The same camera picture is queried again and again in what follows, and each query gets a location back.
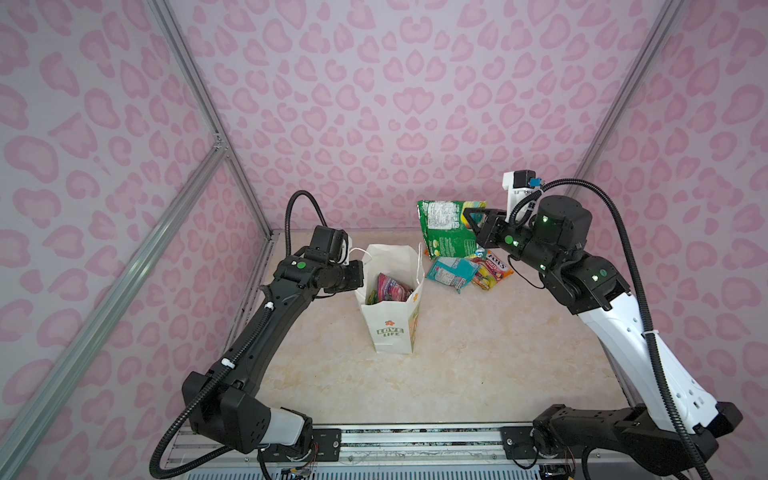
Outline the white paper bag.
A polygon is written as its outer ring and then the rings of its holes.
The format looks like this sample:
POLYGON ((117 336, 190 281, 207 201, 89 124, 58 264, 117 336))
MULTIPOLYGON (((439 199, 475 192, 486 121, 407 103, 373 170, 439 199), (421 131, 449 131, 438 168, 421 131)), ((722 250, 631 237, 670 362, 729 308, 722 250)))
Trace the white paper bag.
POLYGON ((411 246, 375 244, 362 250, 364 285, 355 291, 357 303, 378 353, 411 354, 423 298, 425 270, 421 254, 411 246), (411 287, 406 302, 378 302, 380 273, 411 287))

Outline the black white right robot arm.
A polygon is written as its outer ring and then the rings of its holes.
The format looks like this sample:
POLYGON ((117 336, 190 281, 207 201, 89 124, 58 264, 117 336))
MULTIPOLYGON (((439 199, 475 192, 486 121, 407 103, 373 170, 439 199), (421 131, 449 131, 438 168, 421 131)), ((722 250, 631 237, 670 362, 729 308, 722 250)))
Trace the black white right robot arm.
POLYGON ((556 404, 533 422, 538 448, 603 449, 629 456, 658 476, 703 471, 743 416, 719 402, 686 370, 658 332, 643 320, 640 290, 607 259, 585 249, 592 214, 567 196, 547 196, 534 217, 468 208, 478 244, 500 248, 534 268, 555 300, 597 336, 635 388, 640 401, 619 410, 556 404))

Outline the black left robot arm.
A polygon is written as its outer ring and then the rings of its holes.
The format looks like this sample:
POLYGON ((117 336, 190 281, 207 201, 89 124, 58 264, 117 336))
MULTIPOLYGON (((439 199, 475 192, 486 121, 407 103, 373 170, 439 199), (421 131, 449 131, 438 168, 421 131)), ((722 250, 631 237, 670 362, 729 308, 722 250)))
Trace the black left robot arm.
POLYGON ((280 445, 292 457, 310 450, 312 420, 257 399, 265 372, 298 317, 321 291, 354 291, 363 286, 363 262, 330 264, 290 256, 282 260, 265 298, 232 346, 207 373, 189 374, 182 386, 190 427, 243 454, 280 445))

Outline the purple candy packet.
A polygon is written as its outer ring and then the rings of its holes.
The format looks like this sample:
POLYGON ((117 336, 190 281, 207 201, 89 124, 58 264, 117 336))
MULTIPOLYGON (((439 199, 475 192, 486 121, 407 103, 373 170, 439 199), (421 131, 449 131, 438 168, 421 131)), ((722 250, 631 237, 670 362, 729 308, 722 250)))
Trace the purple candy packet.
POLYGON ((406 302, 413 289, 391 276, 380 273, 377 278, 376 299, 378 302, 406 302))

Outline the green candy packet bottom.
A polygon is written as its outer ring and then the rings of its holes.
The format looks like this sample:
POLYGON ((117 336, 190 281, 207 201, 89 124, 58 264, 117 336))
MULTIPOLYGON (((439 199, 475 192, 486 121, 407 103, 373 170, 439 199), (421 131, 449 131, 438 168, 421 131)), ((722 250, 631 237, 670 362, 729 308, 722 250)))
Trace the green candy packet bottom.
POLYGON ((483 201, 419 200, 418 218, 430 258, 484 259, 487 251, 477 244, 463 212, 466 208, 486 207, 483 201))

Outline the teal snack packet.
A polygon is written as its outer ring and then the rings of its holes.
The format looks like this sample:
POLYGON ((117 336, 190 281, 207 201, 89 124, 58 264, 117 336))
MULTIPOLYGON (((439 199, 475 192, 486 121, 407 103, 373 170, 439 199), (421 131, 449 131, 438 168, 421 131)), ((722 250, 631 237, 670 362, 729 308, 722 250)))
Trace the teal snack packet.
POLYGON ((426 278, 444 286, 452 287, 457 293, 472 282, 479 265, 465 258, 438 257, 430 267, 426 278))

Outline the red yellow candy packet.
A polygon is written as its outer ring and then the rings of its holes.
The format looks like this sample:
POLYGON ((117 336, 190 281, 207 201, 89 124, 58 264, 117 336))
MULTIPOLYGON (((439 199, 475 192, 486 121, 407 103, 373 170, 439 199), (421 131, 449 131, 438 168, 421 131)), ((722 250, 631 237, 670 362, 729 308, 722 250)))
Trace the red yellow candy packet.
POLYGON ((482 258, 472 258, 471 261, 477 266, 472 283, 484 291, 493 289, 513 274, 513 269, 492 252, 487 252, 482 258))

